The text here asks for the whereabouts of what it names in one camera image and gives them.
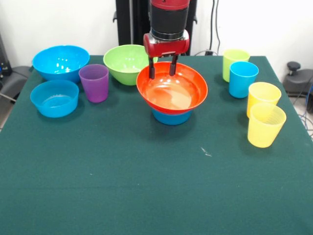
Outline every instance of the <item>green bowl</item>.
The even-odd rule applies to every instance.
[[[128,86],[136,85],[139,72],[149,65],[145,47],[141,45],[114,47],[104,55],[103,62],[117,81]]]

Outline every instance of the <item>orange bowl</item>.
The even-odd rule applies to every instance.
[[[177,63],[176,74],[169,75],[171,62],[155,63],[155,79],[149,78],[149,66],[137,77],[141,96],[164,114],[182,114],[198,107],[207,97],[205,79],[194,69]]]

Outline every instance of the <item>yellow cup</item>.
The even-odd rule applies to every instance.
[[[223,79],[229,82],[230,65],[237,61],[248,61],[250,54],[244,50],[229,49],[223,55]]]
[[[248,106],[246,115],[250,117],[250,109],[253,105],[265,102],[276,105],[282,96],[280,89],[267,82],[255,82],[249,86]]]
[[[285,112],[274,104],[255,104],[250,113],[249,142],[258,148],[271,146],[286,119]]]

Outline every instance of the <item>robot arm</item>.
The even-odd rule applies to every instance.
[[[189,35],[185,30],[190,0],[150,0],[150,33],[143,43],[149,56],[149,77],[154,78],[153,57],[172,55],[169,74],[176,73],[178,56],[189,48]]]

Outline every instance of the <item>cable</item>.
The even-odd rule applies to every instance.
[[[307,117],[307,113],[308,113],[307,108],[308,108],[309,96],[310,96],[312,90],[313,90],[313,84],[311,85],[311,87],[310,87],[310,89],[309,89],[309,92],[308,92],[308,94],[307,94],[307,96],[306,96],[305,112],[304,112],[304,114],[302,114],[302,115],[301,115],[301,114],[298,114],[298,115],[299,115],[299,118],[301,119],[301,121],[302,121],[302,123],[303,123],[305,129],[307,130],[307,132],[313,131],[313,129],[309,129],[309,127],[308,127],[308,122],[309,122],[309,123],[311,124],[311,126],[313,127],[313,121],[311,121],[311,120]]]
[[[199,51],[198,53],[196,53],[194,56],[199,55],[202,52],[207,52],[207,51],[212,52],[213,54],[215,53],[216,55],[218,55],[215,51],[212,51],[212,50],[202,50],[202,51]]]
[[[13,102],[16,102],[16,99],[13,99],[13,98],[11,98],[11,97],[5,95],[5,94],[0,93],[0,96],[2,96],[2,97],[4,97],[4,98],[7,98],[7,99],[9,99],[9,100],[11,100],[11,101],[13,101]]]
[[[213,41],[213,13],[214,13],[215,0],[213,0],[212,11],[211,11],[211,37],[210,37],[210,50],[212,49],[212,41]]]
[[[22,73],[20,73],[20,72],[16,72],[16,71],[14,71],[14,70],[12,70],[12,72],[14,72],[14,73],[16,73],[16,74],[19,74],[19,75],[21,75],[21,76],[23,76],[23,77],[28,78],[26,75],[24,75],[24,74],[22,74]]]
[[[302,90],[300,91],[299,95],[297,96],[297,98],[295,99],[295,101],[293,102],[293,105],[297,102],[297,100],[299,99],[299,97],[302,95],[304,89],[307,87],[307,85],[311,82],[313,78],[313,75],[311,76],[311,78],[308,80],[307,84],[305,84],[305,86],[302,87]]]
[[[221,45],[221,41],[220,41],[220,37],[219,37],[219,31],[218,31],[218,28],[217,28],[217,11],[218,11],[218,8],[219,8],[219,2],[220,2],[220,0],[216,1],[216,8],[215,8],[215,31],[216,31],[217,40],[219,41],[219,45],[217,47],[217,55],[219,55],[220,45]]]

